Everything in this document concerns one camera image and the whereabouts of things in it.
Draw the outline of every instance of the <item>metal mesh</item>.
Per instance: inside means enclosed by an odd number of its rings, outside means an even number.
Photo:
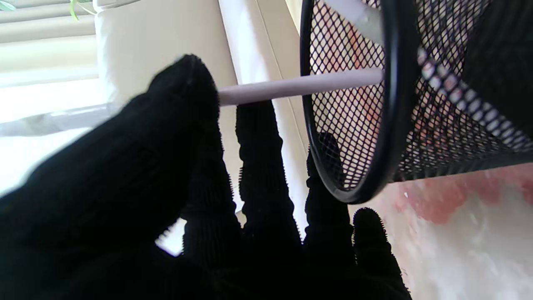
[[[533,96],[531,3],[416,4],[422,76],[414,130],[394,180],[530,161],[533,122],[520,112]]]
[[[378,1],[370,0],[376,7]],[[346,20],[322,1],[316,1],[311,20],[311,74],[341,72],[368,67],[384,68],[380,45],[364,38]],[[337,139],[342,165],[328,168],[332,178],[344,173],[343,190],[352,190],[368,170],[381,122],[384,85],[337,90],[312,95],[317,132],[329,132]],[[326,160],[336,157],[336,147],[320,140]]]
[[[363,0],[379,7],[379,0]],[[533,160],[529,114],[533,96],[533,2],[415,0],[421,35],[413,130],[393,180],[466,172]],[[310,28],[311,74],[384,68],[380,45],[315,1]],[[373,158],[384,85],[312,95],[317,132],[337,139],[354,189]],[[320,141],[321,155],[336,156]]]

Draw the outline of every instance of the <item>black glove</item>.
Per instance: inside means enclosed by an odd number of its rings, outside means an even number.
[[[176,290],[174,269],[185,262],[154,241],[179,217],[198,145],[218,117],[209,71],[185,56],[117,116],[42,163],[0,199],[0,298],[172,296],[163,290]]]

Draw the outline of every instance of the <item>white pencil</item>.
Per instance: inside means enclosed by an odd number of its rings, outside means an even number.
[[[294,79],[234,85],[219,89],[220,104],[239,105],[283,97],[309,95],[379,84],[383,70],[355,69],[338,73],[302,76]]]

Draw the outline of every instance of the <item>green leaf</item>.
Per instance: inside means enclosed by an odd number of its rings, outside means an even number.
[[[76,7],[76,4],[78,3],[78,0],[70,0],[70,15],[76,19],[76,21],[79,21],[78,16],[76,15],[76,11],[74,8]]]
[[[78,3],[78,6],[81,7],[84,11],[86,11],[87,13],[91,14],[91,15],[96,15],[95,12],[83,7],[83,5],[81,5],[80,3]]]
[[[13,6],[13,4],[6,2],[6,1],[0,1],[0,11],[14,11],[17,8]]]

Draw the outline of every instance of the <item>mesh pencil holder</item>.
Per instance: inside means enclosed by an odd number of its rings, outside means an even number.
[[[302,7],[301,75],[385,70],[377,85],[303,96],[311,153],[337,199],[533,161],[533,2],[362,2],[379,9],[381,43],[323,1]]]

